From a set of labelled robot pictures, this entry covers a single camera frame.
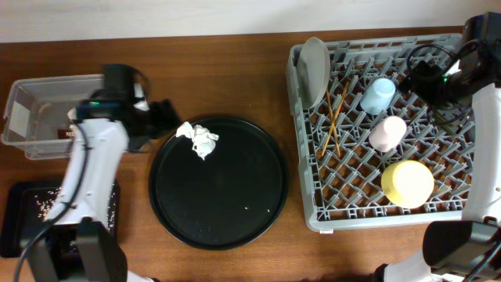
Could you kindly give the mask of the wooden chopstick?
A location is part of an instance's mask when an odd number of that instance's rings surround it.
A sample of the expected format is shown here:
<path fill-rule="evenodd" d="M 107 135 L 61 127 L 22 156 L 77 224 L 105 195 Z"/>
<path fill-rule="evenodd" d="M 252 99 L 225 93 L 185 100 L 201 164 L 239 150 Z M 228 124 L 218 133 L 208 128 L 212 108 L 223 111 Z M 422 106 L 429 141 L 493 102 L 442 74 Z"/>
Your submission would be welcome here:
<path fill-rule="evenodd" d="M 341 150 L 340 150 L 340 146 L 338 143 L 334 113 L 333 113 L 332 103 L 330 100 L 330 91 L 328 89 L 326 90 L 326 98 L 327 98 L 327 102 L 328 102 L 328 109 L 329 109 L 329 116 L 330 116 L 330 130 L 328 132 L 327 140 L 323 146 L 323 154 L 325 154 L 325 152 L 326 152 L 326 148 L 329 144 L 331 136 L 334 136 L 334 143 L 335 143 L 335 147 L 336 147 L 336 152 L 337 152 L 337 156 L 339 157 L 341 155 Z"/>
<path fill-rule="evenodd" d="M 334 143 L 335 143 L 335 147 L 336 147 L 337 156 L 339 157 L 341 155 L 341 149 L 340 149 L 340 145 L 339 145 L 339 139 L 338 139 L 338 134 L 337 134 L 336 122 L 337 122 L 337 119 L 338 119 L 338 117 L 339 117 L 339 115 L 341 113 L 341 108 L 343 107 L 344 99 L 345 99 L 345 97 L 347 95 L 349 85 L 350 85 L 350 82 L 347 81 L 346 84 L 345 84 L 345 86 L 344 86 L 344 90 L 343 90 L 343 92 L 341 94 L 341 101 L 337 105 L 336 112 L 333 112 L 332 107 L 329 106 L 331 125 L 330 125 L 330 130 L 329 130 L 329 133 L 328 133 L 328 140 L 324 143 L 324 146 L 323 146 L 322 155 L 324 155 L 325 152 L 326 152 L 326 148 L 327 148 L 327 145 L 329 143 L 329 140 L 330 140 L 331 136 L 334 137 Z"/>

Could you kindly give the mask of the white napkin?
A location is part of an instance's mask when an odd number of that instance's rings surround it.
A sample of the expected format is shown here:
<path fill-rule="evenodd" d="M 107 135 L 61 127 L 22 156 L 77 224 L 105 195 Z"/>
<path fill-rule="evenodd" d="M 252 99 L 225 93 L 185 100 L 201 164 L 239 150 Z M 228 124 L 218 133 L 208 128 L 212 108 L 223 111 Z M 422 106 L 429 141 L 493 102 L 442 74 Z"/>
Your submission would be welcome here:
<path fill-rule="evenodd" d="M 188 121 L 177 129 L 175 136 L 185 136 L 190 139 L 193 143 L 192 150 L 203 161 L 215 149 L 219 139 L 219 135 L 210 132 L 207 128 L 201 125 L 191 125 Z"/>
<path fill-rule="evenodd" d="M 71 110 L 68 111 L 67 116 L 71 122 L 77 120 L 77 111 L 76 108 L 73 107 Z"/>

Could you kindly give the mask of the gold foil wrapper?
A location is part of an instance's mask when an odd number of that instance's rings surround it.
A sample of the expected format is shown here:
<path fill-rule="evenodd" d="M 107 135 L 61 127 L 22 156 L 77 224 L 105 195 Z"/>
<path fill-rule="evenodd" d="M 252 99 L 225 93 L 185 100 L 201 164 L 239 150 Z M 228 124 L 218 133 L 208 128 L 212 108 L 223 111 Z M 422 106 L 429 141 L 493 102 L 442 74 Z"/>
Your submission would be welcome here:
<path fill-rule="evenodd" d="M 75 132 L 72 129 L 58 129 L 57 137 L 58 139 L 73 139 Z"/>

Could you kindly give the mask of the grey dishwasher rack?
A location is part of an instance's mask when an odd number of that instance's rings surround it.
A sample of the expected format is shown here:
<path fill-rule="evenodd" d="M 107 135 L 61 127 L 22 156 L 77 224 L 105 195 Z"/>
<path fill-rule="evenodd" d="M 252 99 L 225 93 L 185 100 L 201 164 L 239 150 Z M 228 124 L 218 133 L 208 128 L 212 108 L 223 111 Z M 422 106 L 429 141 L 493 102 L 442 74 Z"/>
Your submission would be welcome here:
<path fill-rule="evenodd" d="M 339 157 L 333 136 L 322 155 L 330 130 L 326 94 L 316 107 L 303 108 L 296 68 L 301 47 L 291 48 L 287 90 L 296 130 L 305 221 L 310 230 L 330 233 L 460 218 L 473 175 L 473 117 L 449 112 L 448 118 L 456 118 L 459 124 L 447 132 L 428 122 L 426 103 L 412 92 L 395 93 L 389 107 L 375 116 L 359 107 L 366 89 L 377 78 L 399 83 L 406 76 L 408 55 L 444 67 L 449 63 L 448 51 L 460 45 L 459 34 L 328 43 L 333 112 L 346 82 L 350 82 L 336 122 Z M 402 118 L 407 130 L 400 144 L 383 153 L 370 145 L 369 134 L 390 116 Z M 414 209 L 391 203 L 381 187 L 384 169 L 404 160 L 419 161 L 434 176 L 431 196 Z"/>

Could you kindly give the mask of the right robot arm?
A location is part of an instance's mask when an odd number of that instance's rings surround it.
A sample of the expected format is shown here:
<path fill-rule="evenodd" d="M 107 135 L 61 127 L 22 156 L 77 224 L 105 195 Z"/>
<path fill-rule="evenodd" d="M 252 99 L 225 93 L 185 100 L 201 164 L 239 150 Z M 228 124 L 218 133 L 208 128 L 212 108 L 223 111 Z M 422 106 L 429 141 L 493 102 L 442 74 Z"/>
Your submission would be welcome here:
<path fill-rule="evenodd" d="M 467 20 L 462 43 L 444 69 L 408 61 L 398 90 L 414 92 L 432 111 L 470 101 L 475 141 L 466 206 L 459 221 L 430 223 L 421 250 L 381 265 L 373 281 L 443 281 L 446 275 L 500 279 L 500 14 Z"/>

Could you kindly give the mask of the yellow bowl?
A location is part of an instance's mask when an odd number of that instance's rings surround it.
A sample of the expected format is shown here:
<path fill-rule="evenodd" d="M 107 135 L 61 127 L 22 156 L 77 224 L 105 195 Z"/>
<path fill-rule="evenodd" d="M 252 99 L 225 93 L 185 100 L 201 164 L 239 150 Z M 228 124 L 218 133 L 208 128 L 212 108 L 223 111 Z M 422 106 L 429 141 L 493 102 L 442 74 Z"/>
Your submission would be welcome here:
<path fill-rule="evenodd" d="M 383 171 L 381 187 L 387 199 L 401 208 L 418 208 L 434 189 L 434 176 L 418 161 L 400 161 Z"/>

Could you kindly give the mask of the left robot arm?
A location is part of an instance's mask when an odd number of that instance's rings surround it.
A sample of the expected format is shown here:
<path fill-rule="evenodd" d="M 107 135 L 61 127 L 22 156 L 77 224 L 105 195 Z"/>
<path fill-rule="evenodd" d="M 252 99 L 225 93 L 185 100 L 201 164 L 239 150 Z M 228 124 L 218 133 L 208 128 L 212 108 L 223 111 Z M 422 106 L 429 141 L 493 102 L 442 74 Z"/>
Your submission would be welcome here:
<path fill-rule="evenodd" d="M 124 153 L 141 153 L 181 125 L 170 101 L 148 102 L 149 79 L 121 63 L 70 116 L 70 162 L 43 227 L 23 247 L 13 274 L 28 264 L 36 281 L 142 281 L 108 230 L 115 177 Z"/>

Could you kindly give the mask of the round black tray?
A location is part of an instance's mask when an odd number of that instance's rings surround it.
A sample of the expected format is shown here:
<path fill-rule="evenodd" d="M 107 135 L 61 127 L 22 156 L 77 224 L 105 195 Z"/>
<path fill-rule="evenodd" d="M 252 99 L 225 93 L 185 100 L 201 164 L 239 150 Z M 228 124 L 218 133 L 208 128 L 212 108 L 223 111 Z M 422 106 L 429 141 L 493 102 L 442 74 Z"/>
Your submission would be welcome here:
<path fill-rule="evenodd" d="M 219 116 L 196 120 L 219 136 L 198 157 L 186 137 L 171 136 L 157 152 L 149 178 L 152 209 L 164 228 L 194 248 L 238 248 L 278 218 L 289 176 L 277 142 L 258 125 Z"/>

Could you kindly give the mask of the grey plate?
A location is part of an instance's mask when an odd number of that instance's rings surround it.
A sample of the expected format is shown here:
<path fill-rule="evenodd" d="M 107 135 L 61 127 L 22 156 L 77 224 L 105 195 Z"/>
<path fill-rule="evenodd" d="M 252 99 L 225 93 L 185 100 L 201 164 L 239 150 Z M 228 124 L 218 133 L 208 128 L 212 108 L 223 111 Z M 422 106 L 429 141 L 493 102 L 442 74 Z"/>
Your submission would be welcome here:
<path fill-rule="evenodd" d="M 330 77 L 330 54 L 326 44 L 317 37 L 309 38 L 301 48 L 296 68 L 303 108 L 316 107 L 325 95 Z"/>

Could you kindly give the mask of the clear plastic bin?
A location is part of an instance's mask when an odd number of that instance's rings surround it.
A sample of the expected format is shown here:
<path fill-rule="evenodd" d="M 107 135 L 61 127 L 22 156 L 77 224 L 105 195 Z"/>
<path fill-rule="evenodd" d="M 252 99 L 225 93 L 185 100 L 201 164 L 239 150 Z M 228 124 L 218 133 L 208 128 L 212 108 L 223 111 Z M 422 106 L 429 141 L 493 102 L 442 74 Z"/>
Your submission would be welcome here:
<path fill-rule="evenodd" d="M 67 113 L 102 88 L 101 74 L 15 81 L 3 118 L 1 141 L 31 160 L 70 156 L 73 139 L 58 139 L 58 129 L 71 129 Z"/>

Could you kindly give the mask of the light blue cup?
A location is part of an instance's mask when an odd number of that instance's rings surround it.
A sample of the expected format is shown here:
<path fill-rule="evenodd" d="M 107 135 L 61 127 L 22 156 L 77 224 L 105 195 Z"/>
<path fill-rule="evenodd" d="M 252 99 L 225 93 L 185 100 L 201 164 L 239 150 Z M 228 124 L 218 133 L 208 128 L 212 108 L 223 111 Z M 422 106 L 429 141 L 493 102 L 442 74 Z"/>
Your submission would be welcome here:
<path fill-rule="evenodd" d="M 378 78 L 363 94 L 360 107 L 367 114 L 378 115 L 389 107 L 395 91 L 396 87 L 393 81 L 387 78 Z"/>

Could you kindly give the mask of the pink cup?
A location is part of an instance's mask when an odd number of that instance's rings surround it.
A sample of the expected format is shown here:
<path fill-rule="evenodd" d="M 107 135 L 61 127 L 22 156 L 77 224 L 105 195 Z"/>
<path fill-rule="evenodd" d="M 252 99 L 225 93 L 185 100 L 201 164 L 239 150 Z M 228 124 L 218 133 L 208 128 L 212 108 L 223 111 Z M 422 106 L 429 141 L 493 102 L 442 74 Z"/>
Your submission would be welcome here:
<path fill-rule="evenodd" d="M 386 117 L 371 130 L 369 143 L 375 150 L 386 153 L 400 144 L 406 130 L 407 125 L 402 118 Z"/>

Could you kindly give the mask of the food scraps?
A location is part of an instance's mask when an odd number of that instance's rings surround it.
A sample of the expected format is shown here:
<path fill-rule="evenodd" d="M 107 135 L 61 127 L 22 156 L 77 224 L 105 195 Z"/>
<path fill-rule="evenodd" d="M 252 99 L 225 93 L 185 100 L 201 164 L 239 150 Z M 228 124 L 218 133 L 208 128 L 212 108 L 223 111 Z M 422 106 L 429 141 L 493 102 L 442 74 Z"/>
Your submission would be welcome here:
<path fill-rule="evenodd" d="M 35 218 L 39 222 L 44 222 L 45 217 L 49 213 L 50 209 L 56 202 L 59 196 L 60 188 L 48 188 L 43 189 L 41 192 L 37 192 L 34 195 L 35 204 Z M 120 198 L 120 187 L 117 184 L 113 185 L 111 195 L 108 200 L 107 208 L 107 229 L 113 237 L 117 236 L 118 228 L 118 216 L 119 216 L 119 198 Z"/>

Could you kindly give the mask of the black rectangular tray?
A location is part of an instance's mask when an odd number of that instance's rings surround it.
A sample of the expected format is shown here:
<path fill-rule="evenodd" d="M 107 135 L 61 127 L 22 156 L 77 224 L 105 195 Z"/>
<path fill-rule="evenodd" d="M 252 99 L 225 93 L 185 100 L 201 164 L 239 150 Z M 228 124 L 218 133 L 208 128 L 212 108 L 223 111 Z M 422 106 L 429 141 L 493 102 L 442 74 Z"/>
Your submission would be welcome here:
<path fill-rule="evenodd" d="M 61 182 L 37 181 L 17 183 L 11 187 L 7 198 L 1 231 L 1 256 L 17 258 L 22 244 L 43 227 L 35 218 L 34 195 L 43 189 L 60 188 Z"/>

